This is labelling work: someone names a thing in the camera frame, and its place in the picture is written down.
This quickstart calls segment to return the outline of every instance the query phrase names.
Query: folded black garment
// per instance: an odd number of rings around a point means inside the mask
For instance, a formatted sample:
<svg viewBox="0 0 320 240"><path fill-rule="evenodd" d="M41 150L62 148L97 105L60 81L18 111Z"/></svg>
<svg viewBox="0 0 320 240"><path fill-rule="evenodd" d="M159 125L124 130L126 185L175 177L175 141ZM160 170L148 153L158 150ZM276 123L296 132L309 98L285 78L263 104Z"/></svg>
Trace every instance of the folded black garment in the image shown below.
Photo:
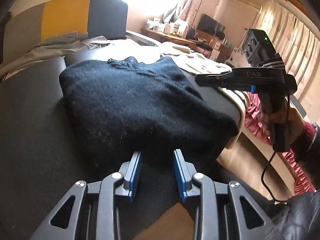
<svg viewBox="0 0 320 240"><path fill-rule="evenodd" d="M60 85L79 143L97 166L119 167L135 150L161 163L177 148L205 165L237 134L233 119L208 107L170 57L150 65L133 57L79 62L61 73Z"/></svg>

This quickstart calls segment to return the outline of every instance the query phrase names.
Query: black cable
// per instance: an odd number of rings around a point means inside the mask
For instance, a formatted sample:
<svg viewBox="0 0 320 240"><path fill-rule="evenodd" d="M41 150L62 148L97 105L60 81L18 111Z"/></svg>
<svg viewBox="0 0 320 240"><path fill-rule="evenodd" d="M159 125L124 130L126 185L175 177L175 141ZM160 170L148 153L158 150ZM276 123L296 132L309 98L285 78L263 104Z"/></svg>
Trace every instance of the black cable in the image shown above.
<svg viewBox="0 0 320 240"><path fill-rule="evenodd" d="M289 108L290 108L290 95L289 95L289 93L287 93L287 97L288 97L288 100L287 100L287 116L286 116L285 121L284 121L284 127L287 127L288 119L289 119ZM286 203L288 201L288 199L287 200L278 200L278 199L276 199L275 196L273 195L273 193L271 192L270 188L267 186L267 184L263 180L264 174L266 173L267 168L271 164L271 162L272 162L273 158L275 157L275 155L276 155L276 151L273 152L270 160L268 161L267 166L263 169L263 172L261 174L261 182L264 185L264 187L267 189L267 191L270 193L270 195L273 198L273 200L275 200L277 202L280 202L280 203Z"/></svg>

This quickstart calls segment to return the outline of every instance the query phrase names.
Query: silver screw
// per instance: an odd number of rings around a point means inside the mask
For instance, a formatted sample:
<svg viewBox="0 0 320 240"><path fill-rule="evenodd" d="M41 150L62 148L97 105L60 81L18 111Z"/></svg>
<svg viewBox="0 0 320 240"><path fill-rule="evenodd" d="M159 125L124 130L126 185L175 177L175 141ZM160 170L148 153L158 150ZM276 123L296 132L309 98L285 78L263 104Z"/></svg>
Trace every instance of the silver screw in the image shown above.
<svg viewBox="0 0 320 240"><path fill-rule="evenodd" d="M231 186L231 187L239 187L239 186L240 186L240 183L233 180L233 181L230 182L230 186Z"/></svg>
<svg viewBox="0 0 320 240"><path fill-rule="evenodd" d="M120 172L115 172L115 173L112 173L112 177L114 179L119 179L122 177L122 174Z"/></svg>
<svg viewBox="0 0 320 240"><path fill-rule="evenodd" d="M85 185L85 181L84 180L78 180L76 182L76 187L83 187Z"/></svg>
<svg viewBox="0 0 320 240"><path fill-rule="evenodd" d="M195 179L203 179L203 177L204 177L204 175L200 172L193 174L193 176L195 177Z"/></svg>

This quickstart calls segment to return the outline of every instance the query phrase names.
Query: device handle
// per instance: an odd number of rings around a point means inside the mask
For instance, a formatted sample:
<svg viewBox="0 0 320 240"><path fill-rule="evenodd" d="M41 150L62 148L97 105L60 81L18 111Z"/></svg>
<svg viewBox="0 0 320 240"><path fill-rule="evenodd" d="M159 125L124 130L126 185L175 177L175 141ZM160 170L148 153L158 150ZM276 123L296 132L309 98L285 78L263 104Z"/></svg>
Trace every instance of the device handle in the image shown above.
<svg viewBox="0 0 320 240"><path fill-rule="evenodd" d="M258 94L261 107L266 114L270 115L281 110L282 104L285 102L283 95ZM276 152L290 151L290 135L288 125L285 123L271 123L271 143L273 150Z"/></svg>

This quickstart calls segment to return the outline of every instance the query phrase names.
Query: wooden floor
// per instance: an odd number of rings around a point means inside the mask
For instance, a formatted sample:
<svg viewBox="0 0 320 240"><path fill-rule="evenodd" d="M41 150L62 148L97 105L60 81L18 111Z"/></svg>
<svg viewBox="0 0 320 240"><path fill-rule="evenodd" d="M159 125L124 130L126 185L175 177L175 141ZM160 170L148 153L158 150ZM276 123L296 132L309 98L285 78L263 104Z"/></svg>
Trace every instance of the wooden floor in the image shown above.
<svg viewBox="0 0 320 240"><path fill-rule="evenodd" d="M271 199L270 194L260 181L262 171L268 161L241 134L231 150L224 149L218 158L219 163L249 186ZM269 167L265 174L265 182L278 199L288 199L291 193L276 171ZM155 223L142 231L134 240L192 240L194 223L182 205L176 204L167 210Z"/></svg>

